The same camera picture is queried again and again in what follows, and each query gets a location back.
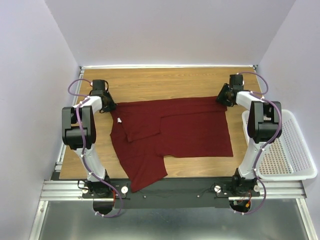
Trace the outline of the dark red t shirt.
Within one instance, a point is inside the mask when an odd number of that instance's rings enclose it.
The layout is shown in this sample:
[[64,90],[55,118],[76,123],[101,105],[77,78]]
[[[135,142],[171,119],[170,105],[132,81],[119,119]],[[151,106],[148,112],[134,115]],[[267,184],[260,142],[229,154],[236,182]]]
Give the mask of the dark red t shirt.
[[226,111],[214,96],[118,103],[110,138],[131,191],[167,175],[165,156],[232,157]]

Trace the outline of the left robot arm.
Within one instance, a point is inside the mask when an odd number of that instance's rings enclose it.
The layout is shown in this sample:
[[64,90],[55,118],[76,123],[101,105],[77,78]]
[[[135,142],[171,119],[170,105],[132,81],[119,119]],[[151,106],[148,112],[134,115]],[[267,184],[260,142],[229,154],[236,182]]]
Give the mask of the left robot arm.
[[89,94],[72,93],[71,88],[67,88],[69,94],[82,96],[83,100],[74,106],[62,109],[62,141],[77,154],[86,171],[85,186],[82,189],[93,196],[107,198],[114,190],[95,148],[97,131],[94,115],[97,112],[100,114],[112,112],[117,104],[109,92],[106,80],[94,79],[87,82],[92,87]]

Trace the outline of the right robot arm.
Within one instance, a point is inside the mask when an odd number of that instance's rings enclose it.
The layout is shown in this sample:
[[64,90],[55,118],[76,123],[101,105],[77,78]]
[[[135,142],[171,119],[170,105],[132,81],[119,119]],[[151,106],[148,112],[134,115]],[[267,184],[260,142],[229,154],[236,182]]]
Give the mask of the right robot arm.
[[282,134],[282,106],[278,101],[265,98],[269,91],[267,81],[259,74],[265,84],[265,91],[245,90],[243,72],[231,74],[229,83],[220,90],[216,102],[226,107],[242,106],[249,111],[247,134],[249,142],[244,159],[236,169],[230,183],[230,191],[242,196],[254,189],[258,177],[258,169],[266,150]]

